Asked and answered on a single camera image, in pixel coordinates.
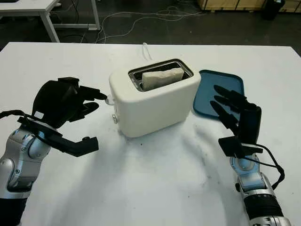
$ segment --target white toaster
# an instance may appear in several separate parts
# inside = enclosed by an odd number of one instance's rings
[[[198,71],[179,59],[123,68],[110,76],[115,122],[127,137],[139,137],[186,119],[201,81]],[[144,91],[142,73],[181,67],[182,80]]]

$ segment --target black bin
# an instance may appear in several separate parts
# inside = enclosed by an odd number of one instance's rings
[[[273,20],[284,4],[285,0],[266,0],[262,9],[262,18]]]

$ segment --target robotic arm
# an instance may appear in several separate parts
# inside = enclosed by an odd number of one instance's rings
[[[211,101],[210,104],[219,115],[220,121],[234,134],[233,137],[220,138],[218,142],[225,155],[230,157],[230,164],[238,175],[235,187],[244,201],[250,226],[291,226],[290,221],[283,216],[274,193],[277,185],[284,180],[284,170],[268,148],[256,143],[261,108],[249,103],[245,96],[233,90],[228,91],[217,85],[214,89],[221,96],[214,96],[216,101]],[[239,121],[232,114],[228,114],[218,102],[240,113]],[[262,148],[269,153],[275,165],[259,161],[256,153],[262,153]],[[260,164],[279,171],[279,180],[272,186],[268,178],[260,172]]]
[[[107,98],[98,89],[78,83],[78,79],[71,77],[45,83],[34,100],[31,115],[20,110],[0,113],[0,118],[21,116],[21,126],[9,136],[0,159],[1,224],[20,223],[32,185],[51,147],[76,157],[98,150],[96,137],[74,143],[56,131],[65,122],[83,119],[99,107],[95,102],[84,101]]]

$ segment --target white desk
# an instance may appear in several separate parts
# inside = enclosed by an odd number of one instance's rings
[[[0,16],[40,16],[52,42],[60,42],[55,32],[57,28],[87,28],[87,24],[52,24],[49,12],[59,0],[19,0],[17,2],[0,3]],[[91,0],[95,24],[90,30],[100,30],[95,0]]]
[[[301,58],[290,47],[154,45],[149,50],[154,60],[179,57],[199,70],[244,80],[248,100],[263,110],[258,142],[285,169],[277,199],[292,225],[301,225]],[[42,84],[63,76],[108,94],[110,73],[133,60],[150,63],[141,45],[9,43],[0,52],[0,110],[31,113]],[[236,176],[217,142],[231,134],[221,123],[190,113],[182,123],[129,139],[113,123],[113,107],[100,104],[84,120],[59,129],[73,141],[97,136],[100,150],[75,158],[52,149],[33,186],[23,226],[248,225],[234,188]],[[16,120],[0,122],[0,155],[19,126]],[[260,154],[260,160],[269,157]],[[271,183],[279,176],[274,169],[261,169]]]

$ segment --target dark floor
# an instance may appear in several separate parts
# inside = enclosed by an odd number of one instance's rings
[[[75,10],[71,0],[62,0],[62,8],[52,13],[54,23],[74,23]],[[193,0],[101,0],[97,2],[100,21],[110,14],[131,11],[155,13],[167,9],[185,11],[181,14],[197,13],[199,8]],[[94,23],[89,0],[79,0],[79,23]],[[178,16],[118,14],[105,20],[107,36],[127,33],[133,22],[144,16],[180,19]],[[124,37],[107,38],[106,43],[122,44],[217,44],[217,45],[277,45],[292,46],[301,56],[301,14],[279,14],[273,21],[261,18],[254,12],[205,12],[205,15],[187,16],[179,21],[168,22],[145,18],[136,22],[133,30]],[[57,30],[61,42],[94,43],[97,31],[85,29]],[[4,17],[0,20],[0,49],[9,41],[50,41],[39,18]]]

